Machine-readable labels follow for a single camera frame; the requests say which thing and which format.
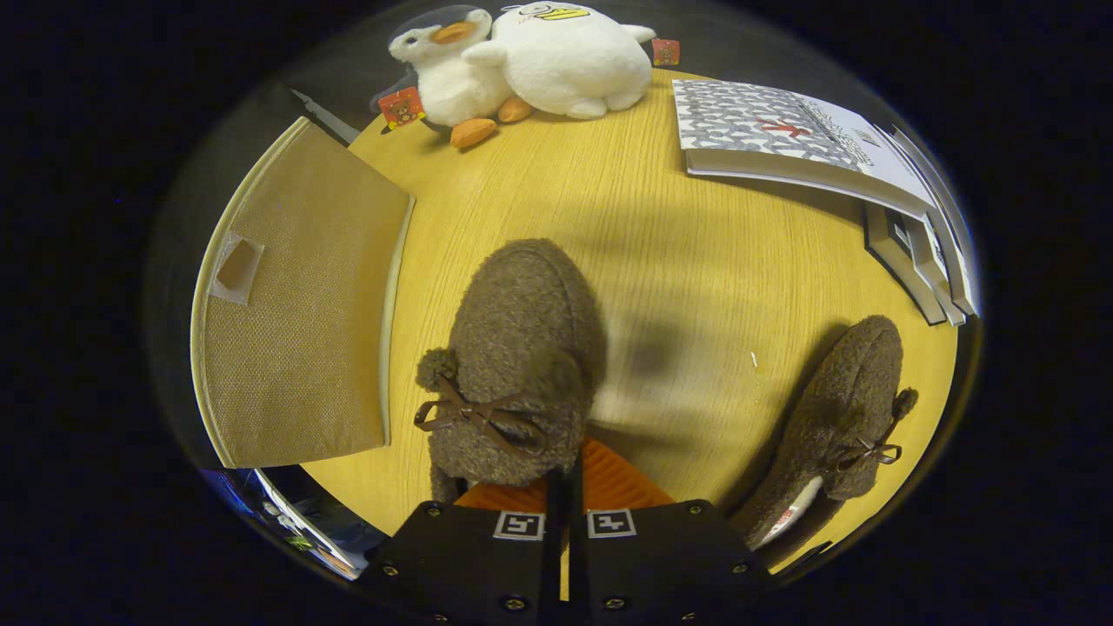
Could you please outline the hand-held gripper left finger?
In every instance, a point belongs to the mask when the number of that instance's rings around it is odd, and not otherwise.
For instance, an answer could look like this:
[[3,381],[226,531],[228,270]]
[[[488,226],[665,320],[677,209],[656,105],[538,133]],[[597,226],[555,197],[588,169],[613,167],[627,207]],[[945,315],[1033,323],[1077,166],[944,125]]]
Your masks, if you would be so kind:
[[562,473],[546,479],[542,513],[418,503],[357,589],[386,625],[560,625]]

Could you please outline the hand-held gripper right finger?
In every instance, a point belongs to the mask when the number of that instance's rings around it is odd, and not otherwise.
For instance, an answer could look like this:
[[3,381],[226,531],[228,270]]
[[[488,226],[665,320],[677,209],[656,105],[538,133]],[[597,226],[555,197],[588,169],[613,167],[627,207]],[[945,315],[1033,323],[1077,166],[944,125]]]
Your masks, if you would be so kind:
[[733,625],[772,590],[774,575],[712,503],[679,502],[595,437],[572,486],[577,625]]

